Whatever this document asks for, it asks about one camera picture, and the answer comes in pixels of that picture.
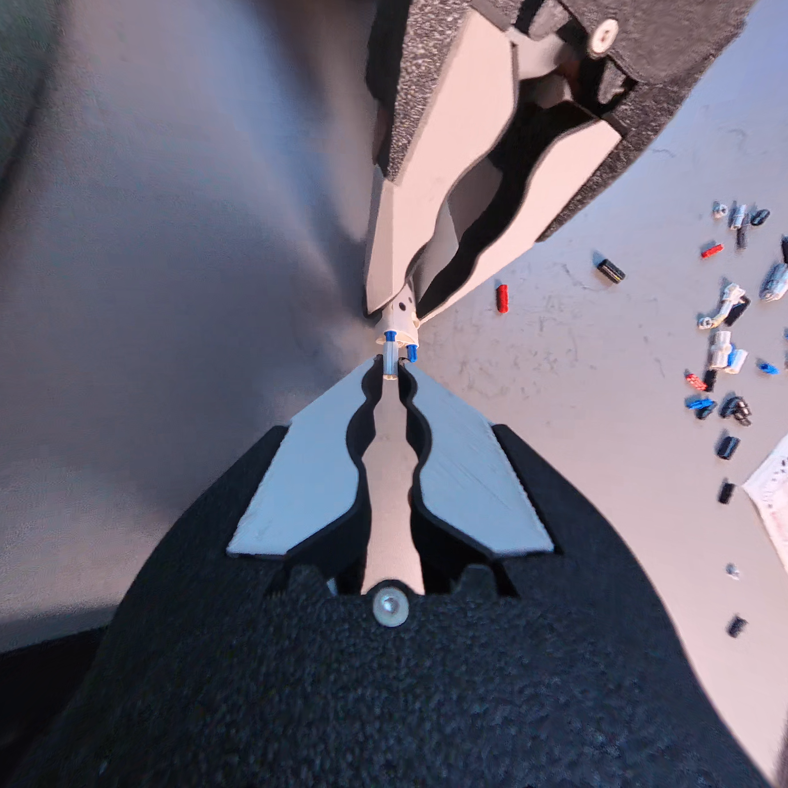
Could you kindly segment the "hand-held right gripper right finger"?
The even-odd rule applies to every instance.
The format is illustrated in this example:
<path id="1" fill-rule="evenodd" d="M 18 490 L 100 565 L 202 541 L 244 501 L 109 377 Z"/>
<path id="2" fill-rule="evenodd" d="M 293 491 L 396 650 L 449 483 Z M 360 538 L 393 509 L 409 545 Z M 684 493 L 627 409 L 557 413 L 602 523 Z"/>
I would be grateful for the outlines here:
<path id="1" fill-rule="evenodd" d="M 493 424 L 415 364 L 399 362 L 416 512 L 485 557 L 552 553 L 554 543 Z"/>

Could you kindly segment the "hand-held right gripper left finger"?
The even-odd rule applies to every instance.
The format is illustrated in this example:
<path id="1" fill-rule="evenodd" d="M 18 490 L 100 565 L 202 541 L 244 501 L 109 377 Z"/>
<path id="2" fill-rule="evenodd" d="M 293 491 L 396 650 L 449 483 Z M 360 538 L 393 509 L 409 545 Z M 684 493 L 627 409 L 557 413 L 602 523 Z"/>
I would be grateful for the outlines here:
<path id="1" fill-rule="evenodd" d="M 358 365 L 291 419 L 226 548 L 229 556 L 283 558 L 349 512 L 360 471 L 348 428 L 367 402 L 362 381 L 376 361 Z"/>

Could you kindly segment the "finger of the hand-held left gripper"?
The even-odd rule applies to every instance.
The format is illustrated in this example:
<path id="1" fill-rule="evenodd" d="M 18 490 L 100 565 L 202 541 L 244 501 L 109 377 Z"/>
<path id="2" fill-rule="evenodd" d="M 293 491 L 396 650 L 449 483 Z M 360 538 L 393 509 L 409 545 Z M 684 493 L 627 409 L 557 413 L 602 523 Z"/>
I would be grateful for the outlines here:
<path id="1" fill-rule="evenodd" d="M 397 174 L 375 172 L 365 282 L 368 314 L 402 290 L 448 195 L 498 142 L 514 110 L 513 47 L 496 25 L 470 9 Z"/>
<path id="2" fill-rule="evenodd" d="M 419 300 L 419 321 L 437 316 L 528 251 L 622 139 L 613 124 L 586 110 L 516 113 L 493 150 L 502 172 L 498 189 Z"/>

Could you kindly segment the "white spotted toy panel assembly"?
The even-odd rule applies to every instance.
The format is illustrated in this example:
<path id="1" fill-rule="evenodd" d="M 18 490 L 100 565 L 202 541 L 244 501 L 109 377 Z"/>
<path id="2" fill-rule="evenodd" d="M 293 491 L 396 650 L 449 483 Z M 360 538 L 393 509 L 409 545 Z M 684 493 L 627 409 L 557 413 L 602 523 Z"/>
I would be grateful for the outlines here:
<path id="1" fill-rule="evenodd" d="M 382 310 L 376 326 L 377 344 L 383 346 L 388 335 L 398 348 L 404 348 L 409 362 L 417 362 L 420 321 L 416 314 L 415 294 L 410 282 L 406 282 L 397 296 Z"/>

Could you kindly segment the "toy sticker sheet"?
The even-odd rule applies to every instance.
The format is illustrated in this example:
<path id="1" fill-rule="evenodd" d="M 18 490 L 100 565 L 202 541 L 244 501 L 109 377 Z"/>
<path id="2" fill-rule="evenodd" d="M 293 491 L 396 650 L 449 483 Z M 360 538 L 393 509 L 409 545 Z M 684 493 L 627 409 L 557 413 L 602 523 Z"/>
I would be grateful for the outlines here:
<path id="1" fill-rule="evenodd" d="M 743 486 L 774 550 L 787 568 L 787 436 L 774 447 Z"/>

